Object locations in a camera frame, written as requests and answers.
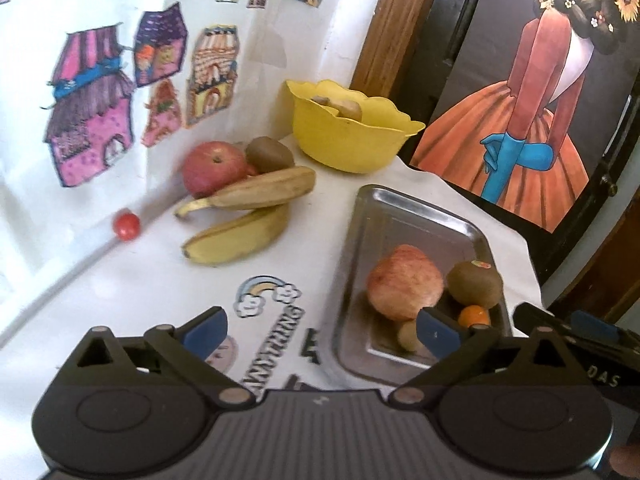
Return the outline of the red cherry tomato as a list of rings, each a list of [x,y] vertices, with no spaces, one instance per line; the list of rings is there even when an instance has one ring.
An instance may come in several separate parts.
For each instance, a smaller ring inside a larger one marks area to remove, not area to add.
[[[140,235],[141,221],[136,214],[126,211],[114,219],[112,229],[119,240],[130,242],[130,240],[135,240]]]

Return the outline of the small brown kiwi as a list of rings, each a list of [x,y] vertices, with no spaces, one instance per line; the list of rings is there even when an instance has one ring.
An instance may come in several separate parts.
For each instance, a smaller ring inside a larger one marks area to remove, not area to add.
[[[405,352],[416,353],[424,348],[424,344],[418,337],[416,321],[408,321],[399,325],[397,342]]]

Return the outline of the red apple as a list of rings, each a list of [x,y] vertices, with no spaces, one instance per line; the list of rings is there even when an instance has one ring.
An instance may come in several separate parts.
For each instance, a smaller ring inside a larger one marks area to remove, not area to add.
[[[211,196],[227,185],[247,177],[244,154],[233,144],[221,141],[196,146],[181,166],[182,182],[195,198]]]

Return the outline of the kiwi with sticker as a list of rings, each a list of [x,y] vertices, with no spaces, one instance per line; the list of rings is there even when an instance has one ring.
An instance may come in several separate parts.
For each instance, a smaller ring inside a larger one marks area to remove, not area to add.
[[[502,297],[503,280],[497,269],[480,260],[461,261],[446,276],[448,292],[459,304],[491,309]]]

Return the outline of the wooden door frame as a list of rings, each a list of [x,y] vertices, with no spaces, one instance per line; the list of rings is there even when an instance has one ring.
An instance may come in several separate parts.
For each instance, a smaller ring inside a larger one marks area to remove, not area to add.
[[[395,99],[434,0],[378,0],[350,88]]]

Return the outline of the yellow plastic bowl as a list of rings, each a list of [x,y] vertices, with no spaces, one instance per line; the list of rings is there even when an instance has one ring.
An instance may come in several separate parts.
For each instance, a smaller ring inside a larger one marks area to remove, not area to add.
[[[372,174],[388,166],[405,142],[425,128],[382,96],[369,98],[360,91],[325,79],[285,81],[293,98],[292,133],[299,148],[316,162],[350,174]],[[353,100],[362,108],[362,121],[335,117],[313,96]]]

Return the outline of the pale pink apple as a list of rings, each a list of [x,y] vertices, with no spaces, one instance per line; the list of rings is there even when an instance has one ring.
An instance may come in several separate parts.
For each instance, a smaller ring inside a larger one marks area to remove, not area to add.
[[[444,288],[444,278],[435,263],[408,244],[395,247],[367,278],[369,304],[394,322],[413,321],[421,309],[435,307]]]

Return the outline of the brownish banana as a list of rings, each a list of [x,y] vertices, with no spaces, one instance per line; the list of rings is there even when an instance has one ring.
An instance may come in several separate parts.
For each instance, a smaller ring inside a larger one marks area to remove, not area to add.
[[[287,204],[310,193],[316,179],[316,172],[305,166],[260,174],[230,184],[211,196],[190,200],[175,210],[175,216],[186,218],[191,212],[206,208],[253,210]]]

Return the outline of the small orange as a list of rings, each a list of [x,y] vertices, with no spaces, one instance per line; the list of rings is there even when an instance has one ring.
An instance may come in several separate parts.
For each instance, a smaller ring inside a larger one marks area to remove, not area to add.
[[[459,313],[458,324],[464,328],[474,325],[491,326],[489,310],[477,304],[464,307]]]

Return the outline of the paper sheet with house drawings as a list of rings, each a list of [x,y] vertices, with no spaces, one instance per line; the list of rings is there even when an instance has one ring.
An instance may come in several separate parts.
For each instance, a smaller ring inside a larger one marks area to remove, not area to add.
[[[149,152],[229,107],[276,2],[1,0],[3,295],[171,174]]]

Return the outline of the orange dress girl poster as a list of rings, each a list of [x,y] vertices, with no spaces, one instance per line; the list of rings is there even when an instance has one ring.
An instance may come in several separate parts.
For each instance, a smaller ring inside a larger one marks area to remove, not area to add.
[[[412,166],[555,230],[617,128],[638,43],[639,0],[480,0]]]

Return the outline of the fruit in yellow bowl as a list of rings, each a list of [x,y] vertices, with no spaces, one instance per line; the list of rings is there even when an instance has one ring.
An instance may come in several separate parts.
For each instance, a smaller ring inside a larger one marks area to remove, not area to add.
[[[355,122],[362,121],[362,108],[356,101],[331,99],[328,96],[313,96],[311,101],[323,106],[335,117],[347,118]]]

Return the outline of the steel rectangular tray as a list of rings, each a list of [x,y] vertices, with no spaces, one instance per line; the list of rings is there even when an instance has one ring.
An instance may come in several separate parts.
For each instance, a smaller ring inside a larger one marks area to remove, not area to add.
[[[396,387],[437,362],[430,348],[401,348],[395,324],[367,300],[369,273],[403,244],[424,252],[442,275],[466,260],[495,262],[488,240],[468,220],[382,185],[360,188],[318,339],[319,359],[334,385]]]

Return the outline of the yellow banana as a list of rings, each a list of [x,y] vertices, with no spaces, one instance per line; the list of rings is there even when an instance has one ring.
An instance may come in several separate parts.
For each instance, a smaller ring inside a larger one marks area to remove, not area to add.
[[[244,259],[270,246],[288,227],[290,205],[256,209],[199,232],[181,246],[182,254],[203,266]]]

